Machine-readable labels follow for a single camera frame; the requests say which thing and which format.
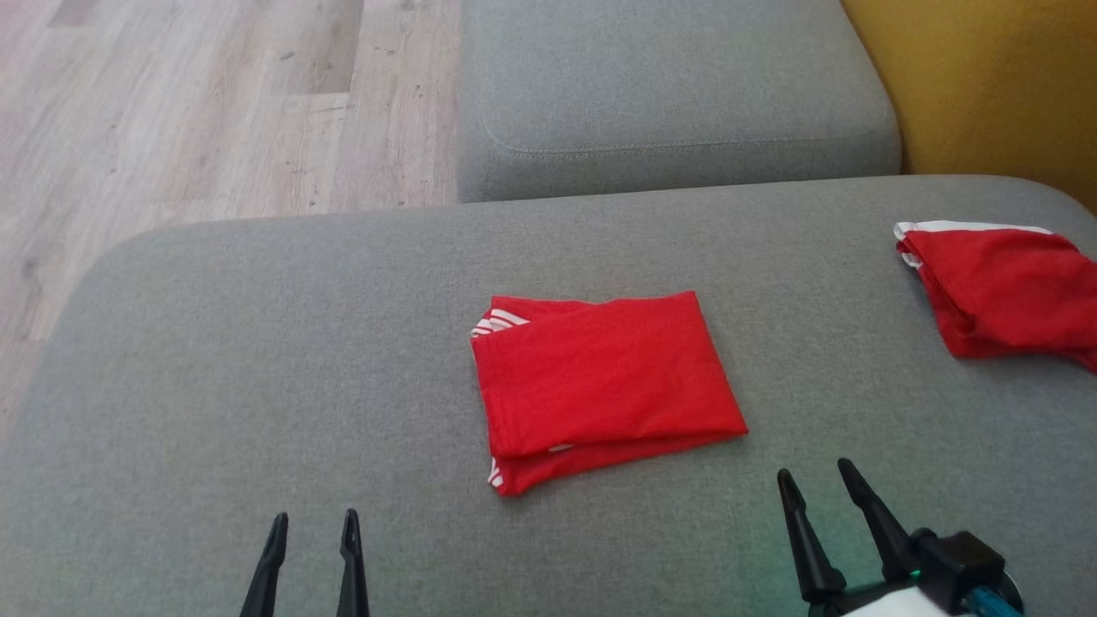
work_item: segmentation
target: laminate flooring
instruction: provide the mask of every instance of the laminate flooring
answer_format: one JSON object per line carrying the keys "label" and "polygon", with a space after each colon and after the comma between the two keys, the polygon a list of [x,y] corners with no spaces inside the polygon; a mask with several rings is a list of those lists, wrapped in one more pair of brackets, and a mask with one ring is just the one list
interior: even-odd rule
{"label": "laminate flooring", "polygon": [[459,0],[0,0],[0,439],[112,246],[448,205]]}

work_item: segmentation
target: folded red shirt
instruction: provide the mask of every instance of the folded red shirt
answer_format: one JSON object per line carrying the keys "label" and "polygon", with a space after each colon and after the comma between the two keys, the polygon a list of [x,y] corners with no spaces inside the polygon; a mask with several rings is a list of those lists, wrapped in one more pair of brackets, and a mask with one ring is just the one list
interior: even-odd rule
{"label": "folded red shirt", "polygon": [[693,292],[496,296],[472,337],[502,495],[747,433]]}
{"label": "folded red shirt", "polygon": [[1042,227],[895,225],[953,356],[1055,354],[1097,372],[1097,263]]}

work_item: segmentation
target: gray seat cushion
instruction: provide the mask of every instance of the gray seat cushion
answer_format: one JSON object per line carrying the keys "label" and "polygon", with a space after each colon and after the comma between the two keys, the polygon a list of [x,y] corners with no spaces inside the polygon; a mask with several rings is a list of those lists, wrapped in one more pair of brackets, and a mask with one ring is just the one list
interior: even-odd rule
{"label": "gray seat cushion", "polygon": [[838,0],[464,7],[462,201],[898,172]]}
{"label": "gray seat cushion", "polygon": [[[0,615],[234,615],[289,511],[282,615],[333,614],[343,508],[383,615],[803,615],[788,465],[879,576],[835,461],[908,529],[1000,550],[1032,615],[1097,605],[1097,378],[952,358],[898,220],[1097,220],[1002,178],[893,177],[199,225],[75,292],[0,459]],[[698,291],[751,433],[498,497],[468,330],[494,293]]]}

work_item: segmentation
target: folded red cloth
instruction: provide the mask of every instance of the folded red cloth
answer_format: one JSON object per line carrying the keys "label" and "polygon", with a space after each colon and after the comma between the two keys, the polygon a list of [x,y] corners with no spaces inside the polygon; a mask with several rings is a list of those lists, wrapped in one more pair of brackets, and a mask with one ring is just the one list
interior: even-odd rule
{"label": "folded red cloth", "polygon": [[496,296],[472,336],[499,494],[747,433],[693,292]]}
{"label": "folded red cloth", "polygon": [[1097,263],[1042,227],[895,225],[953,356],[1056,354],[1097,372]]}

